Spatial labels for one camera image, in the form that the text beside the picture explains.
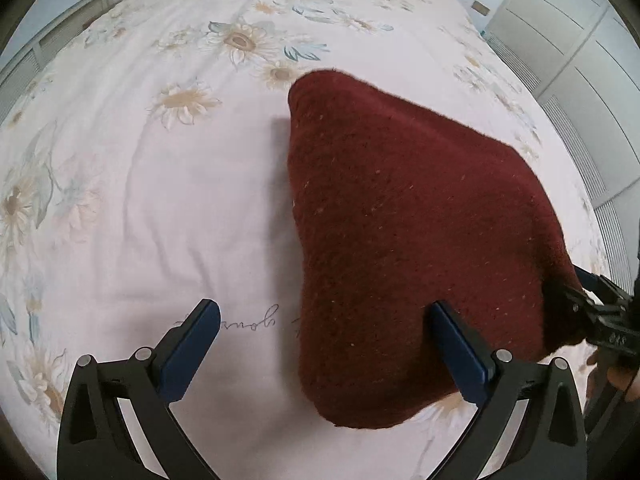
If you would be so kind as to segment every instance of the folded cloth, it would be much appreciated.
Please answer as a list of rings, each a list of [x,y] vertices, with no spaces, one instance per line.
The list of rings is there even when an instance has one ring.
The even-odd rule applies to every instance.
[[[320,415],[388,428],[455,391],[423,324],[436,300],[520,359],[583,339],[545,302],[543,283],[580,283],[513,148],[334,71],[300,78],[289,107],[299,375]]]

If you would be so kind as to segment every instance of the floral bedsheet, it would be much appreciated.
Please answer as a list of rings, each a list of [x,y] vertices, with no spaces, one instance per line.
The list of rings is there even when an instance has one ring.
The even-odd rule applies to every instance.
[[[390,430],[347,430],[300,394],[287,89],[317,68],[513,146],[574,262],[608,273],[564,145],[455,0],[124,0],[0,128],[0,404],[50,478],[75,360],[153,346],[201,298],[222,332],[173,409],[223,479],[424,478],[471,418],[453,395]],[[582,392],[587,352],[561,351]]]

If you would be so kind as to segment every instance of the maroon fabric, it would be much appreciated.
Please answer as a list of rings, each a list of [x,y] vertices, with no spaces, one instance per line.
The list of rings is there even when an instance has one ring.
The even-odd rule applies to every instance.
[[[580,284],[513,148],[339,72],[300,78],[289,107],[299,374],[324,418],[390,427],[455,391],[423,329],[436,300],[521,359],[582,340],[543,301],[545,280]]]

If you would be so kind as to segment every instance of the dark red garment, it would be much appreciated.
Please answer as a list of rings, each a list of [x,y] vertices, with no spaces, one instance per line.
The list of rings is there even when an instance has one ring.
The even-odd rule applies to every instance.
[[[455,391],[423,329],[436,300],[524,360],[582,340],[570,308],[543,307],[545,280],[580,283],[513,148],[339,72],[300,78],[289,107],[299,372],[320,415],[387,428]]]

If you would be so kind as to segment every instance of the louvered panel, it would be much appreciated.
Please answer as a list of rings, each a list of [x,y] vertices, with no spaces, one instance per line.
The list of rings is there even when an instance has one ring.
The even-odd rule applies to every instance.
[[[0,124],[7,117],[18,97],[36,76],[38,70],[38,63],[33,50],[29,50],[0,83]]]
[[[595,212],[602,232],[604,247],[607,251],[611,278],[631,294],[633,292],[633,282],[616,210],[611,202],[607,202],[596,208]]]
[[[584,145],[584,141],[572,125],[569,117],[566,116],[564,110],[560,106],[558,98],[552,96],[543,105],[549,120],[558,132],[558,135],[564,142],[569,151],[571,158],[574,160],[580,176],[584,181],[584,185],[589,193],[589,198],[593,201],[602,196],[606,191],[602,177],[596,168],[596,165],[589,154],[589,150]]]
[[[85,23],[104,12],[102,0],[92,0],[65,18],[40,40],[44,62],[48,63],[73,38],[80,34]]]
[[[515,55],[513,50],[496,38],[493,34],[488,32],[484,39],[492,48],[492,50],[498,55],[502,62],[511,68],[511,71],[518,76],[526,88],[533,92],[533,89],[540,84],[540,79],[525,65],[522,60]]]

